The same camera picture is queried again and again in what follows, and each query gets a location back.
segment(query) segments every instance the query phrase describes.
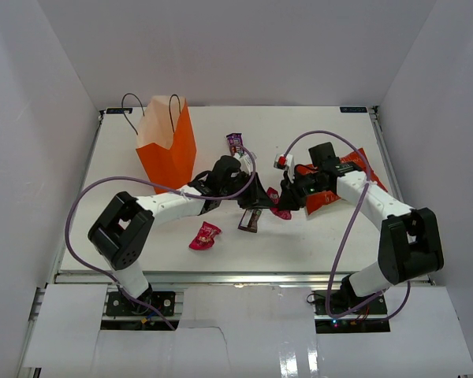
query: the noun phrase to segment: gray wall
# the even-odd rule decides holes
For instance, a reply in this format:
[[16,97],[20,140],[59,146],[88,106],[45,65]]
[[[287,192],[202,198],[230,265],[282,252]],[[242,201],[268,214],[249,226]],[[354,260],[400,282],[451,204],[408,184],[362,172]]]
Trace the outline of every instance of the gray wall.
[[438,216],[437,279],[473,358],[473,1],[436,3],[382,103],[382,127],[405,199]]
[[39,3],[101,109],[127,91],[191,104],[372,106],[434,0]]
[[97,112],[36,0],[0,0],[0,378],[16,373]]

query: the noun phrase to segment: bag handle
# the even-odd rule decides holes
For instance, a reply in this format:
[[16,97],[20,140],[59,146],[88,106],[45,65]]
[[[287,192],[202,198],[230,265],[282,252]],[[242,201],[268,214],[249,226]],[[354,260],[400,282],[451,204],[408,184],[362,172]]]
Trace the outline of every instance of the bag handle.
[[172,125],[172,132],[175,133],[175,128],[173,128],[173,118],[172,118],[172,98],[176,97],[177,101],[179,102],[179,116],[181,115],[181,99],[176,94],[172,94],[170,96],[170,100],[168,101],[168,113],[170,114],[170,124]]

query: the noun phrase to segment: tabletop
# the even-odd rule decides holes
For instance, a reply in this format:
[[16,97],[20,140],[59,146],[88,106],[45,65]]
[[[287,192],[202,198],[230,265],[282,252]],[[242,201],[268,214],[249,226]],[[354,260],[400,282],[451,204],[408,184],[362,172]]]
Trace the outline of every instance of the tabletop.
[[[229,154],[225,136],[241,132],[244,145],[257,156],[257,171],[265,190],[280,190],[282,171],[273,167],[275,155],[283,153],[304,132],[327,130],[363,147],[372,169],[385,187],[391,188],[368,113],[341,113],[335,106],[191,106],[189,113],[197,148],[193,176],[211,169],[222,155]],[[138,124],[141,115],[140,108],[135,108],[128,118]],[[310,163],[307,149],[326,141],[333,143],[338,156],[351,152],[348,146],[327,135],[310,135],[293,148],[295,162]],[[106,114],[84,186],[108,176],[146,179],[135,148],[136,135],[123,115]],[[139,183],[100,185],[81,201],[70,232],[75,251],[85,261],[103,269],[109,266],[89,242],[88,231],[120,191],[135,196],[154,194],[151,187]],[[253,234],[237,229],[244,211],[236,202],[225,201],[219,209],[201,217],[153,227],[140,264],[148,272],[329,272],[353,210],[347,202],[337,201],[310,216],[304,210],[294,212],[291,220],[282,220],[265,210],[259,218],[258,233]],[[203,221],[217,225],[222,234],[216,237],[211,249],[190,250],[188,244]],[[353,272],[373,263],[378,254],[378,237],[373,224],[359,215],[338,271]],[[68,252],[64,253],[60,272],[86,270]]]

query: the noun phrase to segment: orange paper bag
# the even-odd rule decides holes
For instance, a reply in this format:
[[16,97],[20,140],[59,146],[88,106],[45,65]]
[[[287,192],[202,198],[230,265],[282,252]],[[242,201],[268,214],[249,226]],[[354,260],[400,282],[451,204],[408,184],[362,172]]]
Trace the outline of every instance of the orange paper bag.
[[184,97],[154,96],[137,131],[136,152],[152,183],[177,189],[191,181],[196,142]]

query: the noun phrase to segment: red candy packet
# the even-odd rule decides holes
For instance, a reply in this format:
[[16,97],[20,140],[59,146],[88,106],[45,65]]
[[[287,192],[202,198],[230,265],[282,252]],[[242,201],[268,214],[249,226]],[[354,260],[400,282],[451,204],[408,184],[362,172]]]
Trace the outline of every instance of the red candy packet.
[[[364,152],[364,149],[363,148],[359,148],[358,151],[365,157],[367,158],[365,152]],[[348,161],[353,161],[355,162],[359,167],[361,167],[361,169],[364,171],[366,170],[366,164],[364,164],[364,162],[361,160],[361,158],[359,157],[359,155],[356,153],[356,152],[351,152],[350,154],[348,154],[347,156],[345,157],[341,157],[340,158],[340,161],[342,163],[346,163]],[[301,167],[299,166],[297,168],[297,171],[301,174],[306,174],[308,173],[308,169],[304,168],[304,167]],[[371,170],[371,181],[374,181],[377,183],[377,185],[383,189],[384,191],[387,191],[387,189],[385,189],[383,183],[380,181],[380,179],[377,177],[377,175],[374,174],[373,172],[373,169]],[[320,209],[321,207],[323,207],[324,205],[328,205],[330,204],[331,202],[335,202],[335,201],[338,201],[340,199],[340,197],[338,197],[336,194],[334,194],[332,191],[324,191],[322,193],[319,193],[317,195],[309,195],[307,197],[307,213],[310,215],[312,214],[314,211]]]
[[221,233],[221,229],[213,224],[203,222],[201,229],[198,231],[198,235],[189,244],[189,248],[193,250],[208,250],[211,248],[215,241],[216,235]]
[[[268,197],[270,197],[270,199],[272,200],[272,202],[277,205],[278,204],[278,200],[279,200],[279,195],[278,195],[278,191],[276,191],[275,189],[273,189],[272,187],[269,187],[268,190],[266,191],[266,194],[268,195]],[[292,218],[292,215],[291,215],[291,211],[290,210],[279,210],[277,209],[276,207],[272,207],[270,209],[270,211],[276,215],[277,217],[285,220],[285,221],[290,221],[291,218]]]

